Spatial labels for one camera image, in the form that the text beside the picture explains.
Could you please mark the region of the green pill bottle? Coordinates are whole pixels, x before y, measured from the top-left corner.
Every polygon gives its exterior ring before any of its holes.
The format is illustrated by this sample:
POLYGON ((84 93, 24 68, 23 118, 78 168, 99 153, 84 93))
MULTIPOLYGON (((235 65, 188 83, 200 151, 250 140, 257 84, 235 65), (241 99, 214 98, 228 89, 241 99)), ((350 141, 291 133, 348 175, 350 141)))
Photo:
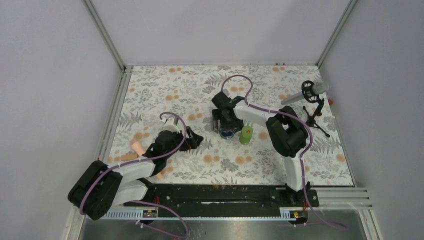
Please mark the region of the green pill bottle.
POLYGON ((247 145, 250 143, 253 135, 253 128, 249 125, 245 125, 242 127, 239 136, 239 142, 242 145, 247 145))

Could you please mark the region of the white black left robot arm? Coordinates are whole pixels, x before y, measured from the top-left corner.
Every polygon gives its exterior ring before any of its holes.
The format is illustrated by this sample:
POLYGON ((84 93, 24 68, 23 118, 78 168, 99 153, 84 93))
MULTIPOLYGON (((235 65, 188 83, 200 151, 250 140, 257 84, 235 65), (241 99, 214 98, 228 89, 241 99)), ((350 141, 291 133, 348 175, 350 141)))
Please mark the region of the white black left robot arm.
POLYGON ((155 192, 142 182, 160 173, 168 159, 176 152, 197 149, 204 137, 193 132, 162 130, 140 159, 107 165, 100 160, 92 162, 71 188, 67 199, 78 207, 82 215, 92 220, 102 218, 111 207, 131 201, 148 206, 155 200, 155 192))

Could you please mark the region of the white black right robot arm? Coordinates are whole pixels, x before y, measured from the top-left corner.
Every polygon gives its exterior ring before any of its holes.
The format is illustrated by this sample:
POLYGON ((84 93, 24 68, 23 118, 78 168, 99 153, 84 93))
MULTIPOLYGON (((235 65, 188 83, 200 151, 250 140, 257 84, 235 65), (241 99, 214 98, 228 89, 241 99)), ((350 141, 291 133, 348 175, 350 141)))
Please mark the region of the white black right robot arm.
POLYGON ((244 121, 263 126, 275 151, 282 156, 286 168, 287 201, 293 206, 301 205, 307 199, 310 186, 305 180, 304 165, 297 159, 300 150, 306 148, 309 136, 289 106, 275 111, 248 104, 244 97, 228 97, 220 91, 212 98, 215 109, 212 110, 212 128, 222 138, 229 139, 240 133, 241 144, 248 144, 253 129, 244 125, 244 121))

